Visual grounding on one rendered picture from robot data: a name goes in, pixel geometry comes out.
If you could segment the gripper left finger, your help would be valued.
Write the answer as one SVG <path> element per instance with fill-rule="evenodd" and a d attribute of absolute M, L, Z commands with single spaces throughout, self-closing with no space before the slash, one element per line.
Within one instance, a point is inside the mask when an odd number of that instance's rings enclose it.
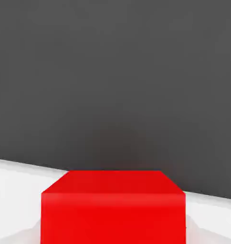
<path fill-rule="evenodd" d="M 41 221 L 39 220 L 33 228 L 1 238 L 0 244 L 40 244 L 40 228 Z"/>

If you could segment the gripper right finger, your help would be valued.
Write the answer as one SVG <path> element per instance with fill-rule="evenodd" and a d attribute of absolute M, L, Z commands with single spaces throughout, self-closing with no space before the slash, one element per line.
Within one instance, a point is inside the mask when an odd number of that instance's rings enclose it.
<path fill-rule="evenodd" d="M 231 239 L 199 228 L 193 219 L 186 215 L 186 244 L 231 244 Z"/>

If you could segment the small red cube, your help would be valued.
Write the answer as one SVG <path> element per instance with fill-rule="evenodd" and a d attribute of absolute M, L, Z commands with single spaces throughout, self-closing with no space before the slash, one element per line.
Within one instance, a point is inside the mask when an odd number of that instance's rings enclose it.
<path fill-rule="evenodd" d="M 41 194 L 40 244 L 186 244 L 185 193 L 161 171 L 69 171 Z"/>

